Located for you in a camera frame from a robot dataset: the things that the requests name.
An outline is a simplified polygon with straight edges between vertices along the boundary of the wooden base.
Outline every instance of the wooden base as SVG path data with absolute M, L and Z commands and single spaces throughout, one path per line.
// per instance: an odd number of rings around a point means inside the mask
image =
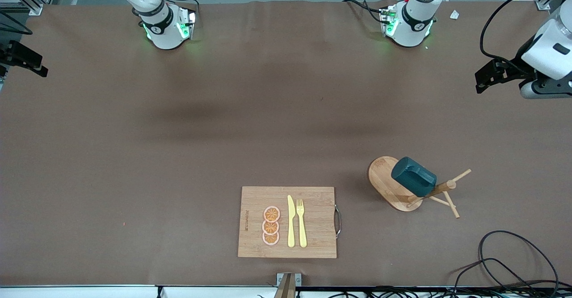
M 412 202 L 409 198 L 414 194 L 391 177 L 391 172 L 397 162 L 396 158 L 382 156 L 372 162 L 368 176 L 374 188 L 391 206 L 403 212 L 410 212 L 419 208 L 422 201 L 407 208 L 407 205 Z

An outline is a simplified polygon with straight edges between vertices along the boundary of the wooden mug holder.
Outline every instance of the wooden mug holder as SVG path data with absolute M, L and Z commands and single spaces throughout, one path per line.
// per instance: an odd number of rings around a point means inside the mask
M 391 206 L 403 212 L 411 212 L 419 208 L 423 200 L 428 198 L 435 202 L 447 205 L 451 208 L 453 214 L 455 214 L 455 218 L 460 218 L 448 191 L 455 189 L 457 186 L 456 182 L 470 173 L 470 169 L 452 180 L 438 184 L 435 186 L 433 191 L 427 194 L 427 196 L 417 197 L 391 177 L 391 172 L 397 162 L 398 160 L 396 158 L 391 156 L 382 156 L 373 161 L 370 165 L 370 169 L 368 170 L 368 176 L 370 177 L 371 184 Z M 435 197 L 435 195 L 441 193 L 445 195 L 446 201 Z

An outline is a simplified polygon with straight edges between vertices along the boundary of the orange slice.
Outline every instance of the orange slice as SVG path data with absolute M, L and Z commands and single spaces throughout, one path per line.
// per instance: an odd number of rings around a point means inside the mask
M 275 206 L 268 206 L 264 210 L 264 219 L 268 222 L 276 222 L 280 219 L 280 210 Z
M 280 225 L 278 225 L 278 222 L 262 222 L 262 232 L 264 232 L 265 235 L 275 235 L 279 228 Z
M 280 240 L 280 233 L 276 233 L 275 235 L 266 235 L 262 234 L 262 241 L 267 245 L 275 245 Z

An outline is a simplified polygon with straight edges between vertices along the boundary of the wooden cutting board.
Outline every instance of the wooden cutting board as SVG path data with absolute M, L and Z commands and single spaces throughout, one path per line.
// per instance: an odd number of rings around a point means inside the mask
M 294 218 L 296 245 L 288 247 L 288 195 L 304 200 L 304 225 L 308 246 L 300 247 L 298 215 Z M 330 187 L 243 186 L 240 206 L 239 257 L 336 258 L 334 190 Z M 273 205 L 280 209 L 276 245 L 262 241 L 263 212 Z

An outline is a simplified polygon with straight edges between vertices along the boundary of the table surface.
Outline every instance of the table surface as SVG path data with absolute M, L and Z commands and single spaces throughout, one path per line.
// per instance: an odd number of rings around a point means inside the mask
M 415 48 L 346 3 L 205 5 L 201 40 L 172 51 L 130 7 L 45 7 L 23 43 L 49 76 L 13 68 L 0 94 L 0 283 L 450 285 L 495 229 L 570 282 L 572 102 L 475 93 L 498 5 L 444 3 Z M 545 17 L 509 5 L 486 47 L 510 58 Z M 451 192 L 461 219 L 388 205 L 367 178 L 383 155 L 440 181 L 472 168 Z M 338 258 L 238 258 L 245 185 L 335 186 Z M 506 236 L 485 255 L 552 277 Z M 492 282 L 475 268 L 460 284 Z

